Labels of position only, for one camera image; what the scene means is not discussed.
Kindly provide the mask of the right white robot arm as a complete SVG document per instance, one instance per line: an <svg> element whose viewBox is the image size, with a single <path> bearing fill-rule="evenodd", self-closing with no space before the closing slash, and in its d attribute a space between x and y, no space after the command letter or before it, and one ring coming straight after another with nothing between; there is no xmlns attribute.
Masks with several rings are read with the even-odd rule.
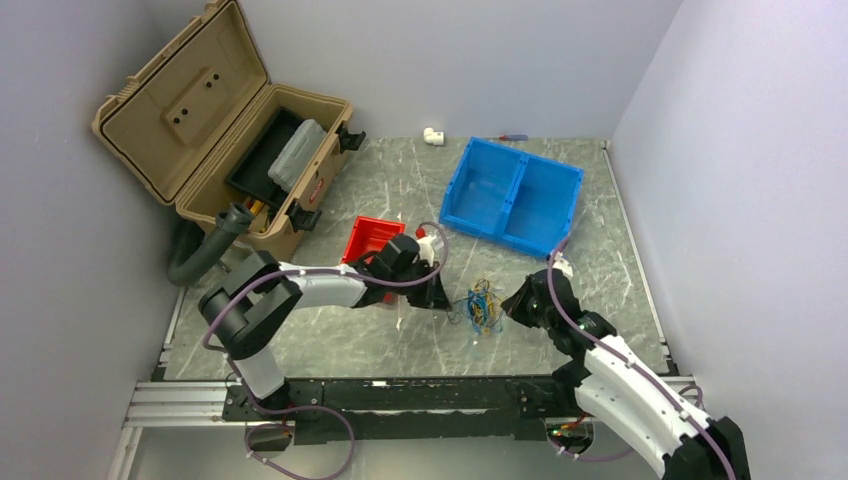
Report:
<svg viewBox="0 0 848 480"><path fill-rule="evenodd" d="M741 428L687 400L642 362L615 327L585 310L558 269L526 277L502 308L544 330L569 362L552 375L557 411L587 413L638 453L661 479L748 479Z"/></svg>

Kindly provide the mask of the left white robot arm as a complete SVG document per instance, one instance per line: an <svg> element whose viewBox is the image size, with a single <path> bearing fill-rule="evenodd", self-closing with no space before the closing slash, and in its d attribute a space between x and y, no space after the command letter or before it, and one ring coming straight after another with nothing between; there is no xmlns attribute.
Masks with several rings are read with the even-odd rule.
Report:
<svg viewBox="0 0 848 480"><path fill-rule="evenodd" d="M435 259L433 237L397 234L379 250L332 267L299 266L259 251L198 302L198 310L250 392L248 407L264 420L287 406L289 383L269 344L298 309L378 304L388 295L415 308L448 311L451 302Z"/></svg>

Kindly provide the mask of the white pipe elbow fitting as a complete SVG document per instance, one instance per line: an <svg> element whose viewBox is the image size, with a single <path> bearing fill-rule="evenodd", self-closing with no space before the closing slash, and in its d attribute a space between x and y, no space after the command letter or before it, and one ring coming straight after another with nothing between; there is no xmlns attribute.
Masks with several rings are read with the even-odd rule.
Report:
<svg viewBox="0 0 848 480"><path fill-rule="evenodd" d="M437 131L432 127L427 127L422 132L423 140L426 144L432 146L443 146L445 143L445 135L443 131Z"/></svg>

